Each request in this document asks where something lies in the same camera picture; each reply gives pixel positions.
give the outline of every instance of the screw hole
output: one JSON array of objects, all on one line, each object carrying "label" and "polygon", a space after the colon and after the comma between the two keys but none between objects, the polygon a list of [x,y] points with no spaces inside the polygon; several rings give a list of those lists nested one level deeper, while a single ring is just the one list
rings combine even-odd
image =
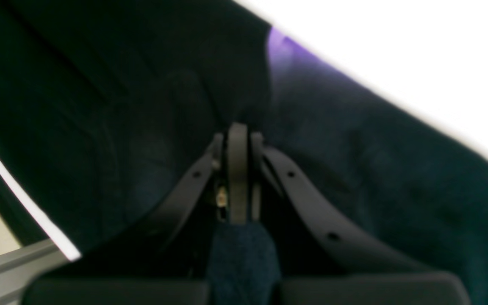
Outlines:
[{"label": "screw hole", "polygon": [[340,241],[340,236],[334,232],[329,232],[329,234],[327,234],[327,237],[331,240],[331,241]]}]

